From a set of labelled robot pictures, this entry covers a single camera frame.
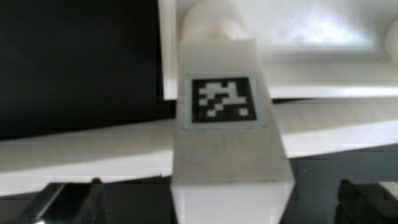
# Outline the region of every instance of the white panel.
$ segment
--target white panel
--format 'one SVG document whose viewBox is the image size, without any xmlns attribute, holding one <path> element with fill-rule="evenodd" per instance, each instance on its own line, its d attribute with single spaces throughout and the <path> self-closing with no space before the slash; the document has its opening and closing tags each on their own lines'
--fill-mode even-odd
<svg viewBox="0 0 398 224">
<path fill-rule="evenodd" d="M 289 158 L 398 143 L 398 99 L 305 100 L 273 110 Z M 0 196 L 51 181 L 168 175 L 174 126 L 165 120 L 1 142 Z"/>
<path fill-rule="evenodd" d="M 183 16 L 198 0 L 172 1 L 179 35 Z M 396 97 L 398 67 L 383 39 L 398 1 L 230 1 L 259 41 L 271 98 Z M 175 86 L 175 76 L 167 83 Z"/>
</svg>

